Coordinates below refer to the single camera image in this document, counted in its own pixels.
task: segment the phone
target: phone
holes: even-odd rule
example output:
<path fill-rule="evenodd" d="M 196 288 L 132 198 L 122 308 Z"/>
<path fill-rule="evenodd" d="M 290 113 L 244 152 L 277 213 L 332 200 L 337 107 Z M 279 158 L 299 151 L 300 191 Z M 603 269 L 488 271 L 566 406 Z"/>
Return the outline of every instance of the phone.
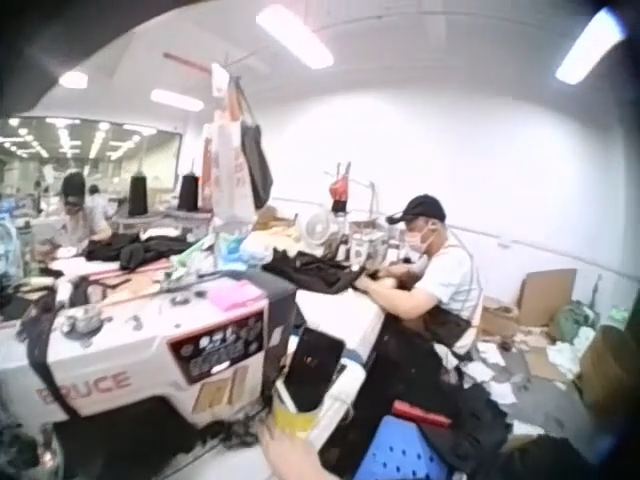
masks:
<path fill-rule="evenodd" d="M 309 327 L 302 330 L 283 383 L 298 412 L 316 410 L 333 382 L 343 340 Z"/>

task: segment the ceiling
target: ceiling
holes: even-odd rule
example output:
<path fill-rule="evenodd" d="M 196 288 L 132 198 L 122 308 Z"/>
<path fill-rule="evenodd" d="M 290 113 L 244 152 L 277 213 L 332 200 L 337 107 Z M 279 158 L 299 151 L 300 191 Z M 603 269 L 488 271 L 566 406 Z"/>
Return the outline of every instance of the ceiling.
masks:
<path fill-rule="evenodd" d="M 56 125 L 44 117 L 17 117 L 0 120 L 0 156 L 4 159 L 35 158 L 43 162 L 94 160 L 129 160 L 139 158 L 143 151 L 149 152 L 174 141 L 176 134 L 153 130 L 141 132 L 124 128 L 123 125 L 103 123 L 104 130 L 99 128 L 100 122 L 79 119 L 68 120 L 68 125 Z M 61 140 L 59 128 L 69 133 L 71 144 L 65 148 Z M 91 149 L 98 132 L 104 136 L 94 155 Z"/>
<path fill-rule="evenodd" d="M 592 14 L 579 0 L 282 0 L 334 54 L 333 67 L 313 71 L 256 25 L 267 3 L 205 1 L 157 17 L 79 66 L 89 75 L 87 90 L 56 86 L 33 112 L 77 110 L 84 118 L 183 131 L 189 114 L 154 104 L 151 90 L 207 103 L 210 79 L 165 59 L 165 52 L 204 65 L 226 64 L 242 77 L 252 100 L 429 80 L 557 103 L 551 97 L 565 87 L 553 73 Z M 602 96 L 608 73 L 596 68 L 584 83 L 600 82 Z"/>

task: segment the white table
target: white table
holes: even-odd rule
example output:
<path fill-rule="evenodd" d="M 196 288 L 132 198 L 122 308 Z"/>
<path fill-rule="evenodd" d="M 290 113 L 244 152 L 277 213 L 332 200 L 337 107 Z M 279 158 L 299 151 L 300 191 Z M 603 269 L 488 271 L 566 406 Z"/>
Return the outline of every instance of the white table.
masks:
<path fill-rule="evenodd" d="M 87 262 L 72 258 L 57 260 L 51 268 L 62 270 L 66 275 L 98 273 L 118 268 L 116 262 Z M 366 360 L 380 333 L 384 312 L 365 295 L 347 290 L 338 295 L 323 295 L 300 290 L 296 303 L 305 316 L 307 324 L 329 335 L 341 338 L 348 349 L 355 351 Z M 289 341 L 289 351 L 293 352 L 297 338 Z M 344 358 L 346 369 L 327 393 L 316 427 L 309 439 L 320 449 L 340 420 L 349 410 L 362 386 L 366 371 L 357 362 Z M 193 463 L 185 467 L 169 469 L 161 476 L 170 480 L 210 480 L 211 478 L 233 478 L 234 480 L 266 480 L 274 478 L 259 447 L 226 451 L 217 448 L 205 451 Z"/>

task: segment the pink fabric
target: pink fabric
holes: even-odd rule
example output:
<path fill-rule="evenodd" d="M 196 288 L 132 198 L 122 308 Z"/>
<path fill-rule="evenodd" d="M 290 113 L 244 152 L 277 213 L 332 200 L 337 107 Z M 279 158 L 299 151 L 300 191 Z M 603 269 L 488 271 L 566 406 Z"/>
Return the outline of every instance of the pink fabric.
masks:
<path fill-rule="evenodd" d="M 242 280 L 225 288 L 210 290 L 208 298 L 215 307 L 228 312 L 264 298 L 264 292 L 248 280 Z"/>

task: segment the hanging bag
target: hanging bag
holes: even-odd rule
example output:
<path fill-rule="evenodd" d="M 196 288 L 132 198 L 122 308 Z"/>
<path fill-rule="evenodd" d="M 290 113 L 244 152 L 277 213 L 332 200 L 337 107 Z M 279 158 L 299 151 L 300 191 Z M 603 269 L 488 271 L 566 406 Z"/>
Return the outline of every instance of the hanging bag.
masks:
<path fill-rule="evenodd" d="M 253 203 L 256 210 L 260 210 L 269 202 L 271 188 L 273 187 L 273 177 L 267 158 L 262 150 L 262 130 L 260 125 L 255 121 L 255 116 L 242 90 L 239 79 L 234 78 L 233 85 L 244 113 L 240 127 L 242 153 L 249 169 Z"/>

